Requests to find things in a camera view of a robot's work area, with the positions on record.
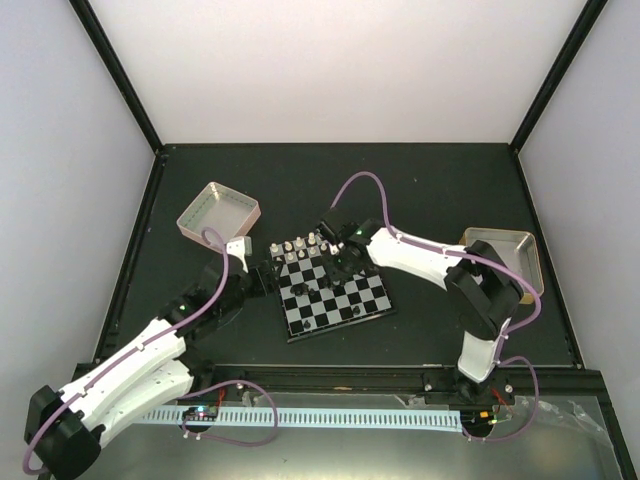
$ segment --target white enclosure wall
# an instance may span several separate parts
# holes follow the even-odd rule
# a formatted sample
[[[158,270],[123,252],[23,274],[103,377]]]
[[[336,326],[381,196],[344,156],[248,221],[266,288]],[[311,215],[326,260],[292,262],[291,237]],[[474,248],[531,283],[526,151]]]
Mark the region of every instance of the white enclosure wall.
[[[160,138],[509,142],[585,0],[93,0]]]
[[[13,480],[29,397],[91,358],[153,155],[68,2],[0,1],[0,65],[0,476]]]
[[[523,151],[587,366],[640,468],[640,3],[609,2]]]

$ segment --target red wire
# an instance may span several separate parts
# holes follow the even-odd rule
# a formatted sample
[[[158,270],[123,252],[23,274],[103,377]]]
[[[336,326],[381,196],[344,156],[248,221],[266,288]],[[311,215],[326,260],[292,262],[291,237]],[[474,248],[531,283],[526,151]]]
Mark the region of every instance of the red wire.
[[[507,404],[507,402],[504,401],[504,399],[502,398],[502,396],[500,395],[500,392],[498,392],[495,388],[491,387],[491,393],[493,393],[493,395],[498,399],[498,401],[504,405],[505,407],[507,407],[507,410],[509,410],[509,412],[513,413],[513,409]]]
[[[221,388],[218,392],[218,403],[216,404],[216,407],[220,408],[222,406],[222,400],[224,400],[224,396],[227,394],[227,389]]]

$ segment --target black metal frame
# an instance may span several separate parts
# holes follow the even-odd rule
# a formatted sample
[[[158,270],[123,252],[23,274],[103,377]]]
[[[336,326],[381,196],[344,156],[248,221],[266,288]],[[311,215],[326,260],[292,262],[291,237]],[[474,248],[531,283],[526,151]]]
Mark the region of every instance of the black metal frame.
[[[69,0],[154,153],[164,145],[88,0]]]
[[[558,53],[555,62],[553,62],[551,70],[549,70],[547,77],[544,79],[538,94],[529,107],[522,124],[520,124],[515,137],[513,137],[511,141],[511,147],[516,153],[522,150],[529,135],[538,123],[538,120],[540,120],[549,100],[551,100],[553,93],[556,91],[556,88],[558,88],[564,74],[567,73],[571,62],[573,62],[582,43],[589,35],[591,27],[596,23],[606,4],[607,0],[587,0],[578,20],[576,20],[567,40],[564,42],[560,53]]]
[[[118,276],[114,294],[109,310],[106,315],[104,327],[94,360],[100,362],[110,356],[117,348],[118,322],[126,299],[128,287],[136,266],[136,260],[147,223],[151,214],[151,209],[155,202],[157,190],[162,179],[167,155],[163,152],[163,143],[158,137],[151,120],[146,114],[140,99],[138,98],[133,85],[129,81],[124,67],[118,60],[106,33],[91,8],[88,0],[69,0],[79,19],[85,27],[96,50],[100,54],[109,73],[113,77],[118,89],[122,93],[127,105],[135,117],[140,129],[144,133],[149,145],[156,154],[153,169],[149,182],[144,192],[144,197],[136,222],[134,225],[131,240],[129,242],[123,265]],[[604,8],[607,0],[587,0],[582,13],[578,17],[571,33],[565,41],[558,57],[545,78],[538,94],[530,106],[522,124],[515,137],[509,145],[512,152],[513,161],[516,163],[522,187],[525,189],[527,200],[534,221],[538,230],[540,225],[535,214],[535,208],[531,200],[529,189],[522,171],[519,151],[533,131],[536,123],[540,119],[545,107],[549,103],[553,93],[562,80],[564,74],[575,58],[582,43],[595,24],[600,12]],[[544,238],[538,239],[541,254],[549,259],[549,251]],[[558,287],[558,280],[553,268],[551,268],[552,283]],[[564,317],[567,319],[565,325],[570,333],[567,343],[573,349],[579,363],[575,368],[543,368],[537,369],[540,382],[540,391],[544,395],[582,395],[595,396],[600,404],[602,415],[605,419],[611,439],[614,443],[615,454],[624,475],[624,478],[637,478],[629,452],[618,424],[615,411],[607,393],[606,386],[600,372],[584,370],[582,368],[582,357],[578,348],[577,340],[573,333],[569,316],[564,302],[561,302]],[[81,374],[89,365],[79,365],[76,374]],[[254,366],[217,366],[215,369],[215,379],[245,378],[271,388],[276,391],[308,391],[308,392],[390,392],[412,393],[424,392],[426,379],[438,378],[442,375],[449,375],[448,367],[435,368],[294,368],[294,367],[254,367]],[[514,387],[514,391],[519,394],[532,394],[532,383],[528,369],[510,368],[508,373],[500,373],[497,376],[498,382],[504,381],[503,376],[508,375],[509,383]]]

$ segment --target chess board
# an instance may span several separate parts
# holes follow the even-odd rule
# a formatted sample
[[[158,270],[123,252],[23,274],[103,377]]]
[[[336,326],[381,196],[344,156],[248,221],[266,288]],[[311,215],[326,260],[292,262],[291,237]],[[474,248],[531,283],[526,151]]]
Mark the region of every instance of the chess board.
[[[328,251],[319,236],[274,244],[270,249],[274,268],[279,270],[278,295],[289,342],[394,311],[379,274],[362,272],[342,286],[330,285],[321,258]]]

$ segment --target chess square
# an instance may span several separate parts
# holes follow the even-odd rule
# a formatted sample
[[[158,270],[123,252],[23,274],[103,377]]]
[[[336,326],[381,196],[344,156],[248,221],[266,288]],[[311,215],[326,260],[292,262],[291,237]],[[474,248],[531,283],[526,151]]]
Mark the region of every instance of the chess square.
[[[358,280],[356,280],[356,287],[358,287],[358,290],[368,290],[369,282],[366,278],[359,278]]]
[[[323,300],[333,300],[335,298],[333,292],[328,288],[323,288],[322,290],[320,290],[320,297]]]
[[[351,307],[341,308],[340,318],[342,318],[342,320],[349,320],[350,318],[353,318],[353,312],[351,311]]]
[[[331,325],[336,325],[342,322],[342,317],[340,316],[339,310],[333,310],[331,312],[327,312],[327,318],[329,319],[329,323]]]
[[[311,303],[321,303],[322,295],[320,295],[320,292],[318,292],[317,290],[314,290],[309,294],[309,301]]]
[[[280,296],[282,297],[282,301],[295,297],[291,292],[291,287],[280,288]]]
[[[329,317],[326,313],[316,315],[316,325],[318,327],[326,327],[327,325],[329,325]]]
[[[367,314],[367,311],[365,310],[364,305],[362,303],[351,305],[351,311],[353,312],[353,316],[355,318],[363,317]]]
[[[322,303],[312,303],[311,311],[313,312],[313,316],[317,319],[318,315],[321,315],[325,312],[324,305]]]
[[[332,312],[333,310],[338,309],[338,304],[335,298],[331,298],[329,300],[324,300],[323,302],[324,308],[327,312]]]
[[[378,310],[380,311],[389,310],[391,308],[389,297],[376,298],[376,305],[378,306]]]
[[[300,245],[298,245],[298,239],[292,240],[291,245],[293,245],[293,248],[296,251],[307,249],[307,244],[304,242],[303,238],[300,239]]]
[[[293,285],[293,283],[291,282],[291,277],[289,275],[280,277],[280,280],[278,280],[278,285],[280,286],[280,288],[290,287],[291,285]]]
[[[311,304],[311,300],[309,300],[308,295],[300,295],[299,297],[296,297],[296,302],[298,302],[298,307],[304,307]]]
[[[298,320],[297,322],[291,322],[289,324],[289,330],[291,330],[291,335],[297,335],[299,333],[304,332],[304,327],[302,326],[302,321]]]
[[[311,310],[311,307],[309,305],[306,305],[304,307],[300,307],[300,316],[304,319],[304,318],[309,318],[311,316],[313,316],[313,310]]]
[[[311,260],[309,260],[308,258],[304,258],[300,260],[298,262],[298,265],[300,265],[300,270],[302,270],[303,272],[305,270],[311,270],[313,268],[313,265],[311,264]]]
[[[307,252],[309,253],[309,258],[320,256],[320,249],[318,248],[317,245],[310,245],[309,250],[307,250]]]
[[[355,293],[358,291],[358,286],[356,285],[356,282],[347,282],[344,284],[344,291],[346,293]]]
[[[315,280],[316,276],[314,275],[313,270],[303,270],[302,278],[305,282],[309,282],[311,280]]]
[[[284,302],[285,310],[293,310],[294,308],[298,308],[298,301],[296,297],[287,298]]]
[[[292,273],[291,274],[291,283],[293,285],[297,285],[297,284],[303,283],[303,282],[304,282],[304,277],[302,276],[302,273],[298,272],[298,273]]]
[[[336,297],[336,303],[338,304],[338,308],[345,308],[351,305],[346,295],[344,297]]]
[[[361,290],[359,293],[360,293],[360,298],[362,299],[363,302],[368,302],[369,300],[373,300],[375,298],[373,296],[373,292],[368,288],[365,290]]]
[[[364,309],[367,313],[374,313],[378,311],[378,304],[375,300],[369,300],[364,302]]]
[[[302,317],[300,316],[300,310],[298,310],[297,308],[295,310],[287,311],[287,322],[295,322],[297,320],[300,320],[301,318]]]
[[[358,292],[350,293],[347,295],[349,299],[349,303],[351,305],[355,305],[356,303],[362,303],[362,298],[360,298],[360,294]]]
[[[382,286],[382,279],[380,278],[380,275],[374,275],[373,277],[367,278],[367,282],[372,288]]]
[[[371,289],[371,293],[373,293],[373,296],[375,298],[382,298],[382,297],[385,297],[387,295],[387,293],[384,291],[384,287],[382,285],[378,285],[377,287],[373,287]]]

